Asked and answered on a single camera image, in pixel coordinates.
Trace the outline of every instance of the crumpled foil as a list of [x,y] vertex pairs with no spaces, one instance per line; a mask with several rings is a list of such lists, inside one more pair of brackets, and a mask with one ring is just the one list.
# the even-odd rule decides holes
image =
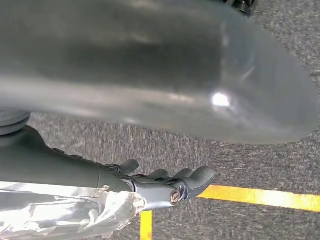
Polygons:
[[0,181],[0,240],[111,237],[142,212],[135,192]]

